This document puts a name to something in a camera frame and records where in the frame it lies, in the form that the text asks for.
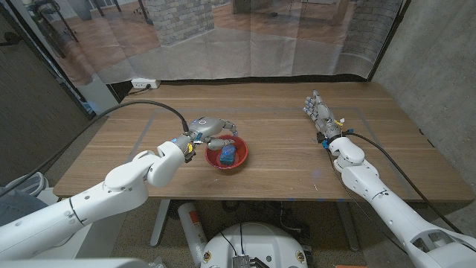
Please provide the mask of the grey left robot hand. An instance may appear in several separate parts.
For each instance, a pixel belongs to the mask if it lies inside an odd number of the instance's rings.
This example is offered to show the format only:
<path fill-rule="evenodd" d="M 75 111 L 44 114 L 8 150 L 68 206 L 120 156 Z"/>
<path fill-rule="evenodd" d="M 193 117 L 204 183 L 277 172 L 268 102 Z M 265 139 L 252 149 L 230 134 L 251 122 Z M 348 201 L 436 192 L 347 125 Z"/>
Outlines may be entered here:
<path fill-rule="evenodd" d="M 230 139 L 220 139 L 214 137 L 223 130 L 229 130 L 233 136 L 237 135 L 237 127 L 230 121 L 220 118 L 202 117 L 189 124 L 189 130 L 174 138 L 172 143 L 185 151 L 191 145 L 194 147 L 199 144 L 206 144 L 209 150 L 220 150 L 225 146 L 231 145 Z"/>

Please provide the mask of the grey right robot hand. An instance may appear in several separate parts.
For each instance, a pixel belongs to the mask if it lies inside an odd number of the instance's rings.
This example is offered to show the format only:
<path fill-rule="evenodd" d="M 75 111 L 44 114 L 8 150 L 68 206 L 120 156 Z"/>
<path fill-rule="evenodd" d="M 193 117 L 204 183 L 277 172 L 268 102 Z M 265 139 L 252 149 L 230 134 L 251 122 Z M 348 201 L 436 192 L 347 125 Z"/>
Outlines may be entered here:
<path fill-rule="evenodd" d="M 307 97 L 304 103 L 303 111 L 312 119 L 319 134 L 329 140 L 341 136 L 335 116 L 316 89 L 313 90 L 313 96 Z"/>

